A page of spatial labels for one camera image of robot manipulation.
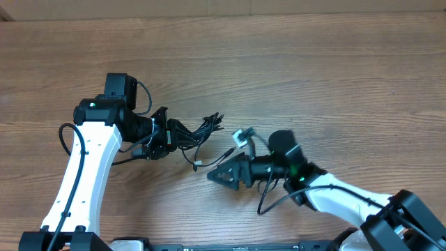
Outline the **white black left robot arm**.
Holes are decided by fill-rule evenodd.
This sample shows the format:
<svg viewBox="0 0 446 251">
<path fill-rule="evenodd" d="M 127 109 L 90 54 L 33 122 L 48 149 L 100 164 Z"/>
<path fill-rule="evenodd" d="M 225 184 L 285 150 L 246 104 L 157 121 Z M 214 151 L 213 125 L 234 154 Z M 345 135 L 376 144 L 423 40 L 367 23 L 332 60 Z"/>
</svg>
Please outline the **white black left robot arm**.
<svg viewBox="0 0 446 251">
<path fill-rule="evenodd" d="M 158 160 L 197 139 L 165 107 L 144 117 L 134 112 L 138 81 L 109 73 L 105 91 L 76 106 L 70 159 L 56 199 L 39 231 L 26 231 L 19 250 L 151 250 L 147 238 L 124 237 L 106 244 L 100 237 L 100 209 L 109 170 L 121 144 L 141 146 L 135 158 Z"/>
</svg>

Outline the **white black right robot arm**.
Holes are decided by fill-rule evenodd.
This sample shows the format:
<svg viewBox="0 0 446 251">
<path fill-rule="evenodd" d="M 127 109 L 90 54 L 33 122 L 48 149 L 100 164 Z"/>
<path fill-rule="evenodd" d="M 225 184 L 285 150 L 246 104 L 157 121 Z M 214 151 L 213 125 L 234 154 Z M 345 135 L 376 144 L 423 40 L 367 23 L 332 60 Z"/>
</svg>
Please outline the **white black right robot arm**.
<svg viewBox="0 0 446 251">
<path fill-rule="evenodd" d="M 252 129 L 234 132 L 236 144 L 248 146 L 250 153 L 219 164 L 207 178 L 234 190 L 240 183 L 250 188 L 255 182 L 283 180 L 287 194 L 267 208 L 258 207 L 259 215 L 292 199 L 298 206 L 350 223 L 352 228 L 329 243 L 328 250 L 445 249 L 444 224 L 416 194 L 375 193 L 343 182 L 308 161 L 291 130 L 271 134 L 264 156 L 255 154 L 253 136 Z"/>
</svg>

